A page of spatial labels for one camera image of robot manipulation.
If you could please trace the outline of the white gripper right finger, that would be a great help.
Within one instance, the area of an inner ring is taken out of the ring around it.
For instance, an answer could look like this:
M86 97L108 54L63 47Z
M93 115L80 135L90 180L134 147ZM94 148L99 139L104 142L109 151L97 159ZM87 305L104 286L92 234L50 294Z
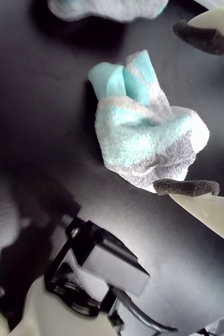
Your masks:
M177 37L211 55L224 55L224 7L206 11L173 26Z

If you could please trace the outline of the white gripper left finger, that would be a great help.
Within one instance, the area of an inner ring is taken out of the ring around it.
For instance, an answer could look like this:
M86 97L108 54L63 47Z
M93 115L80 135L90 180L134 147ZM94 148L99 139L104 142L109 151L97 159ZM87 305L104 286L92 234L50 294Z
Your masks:
M169 195L178 205L224 239L224 197L215 181L162 179L153 187L158 195Z

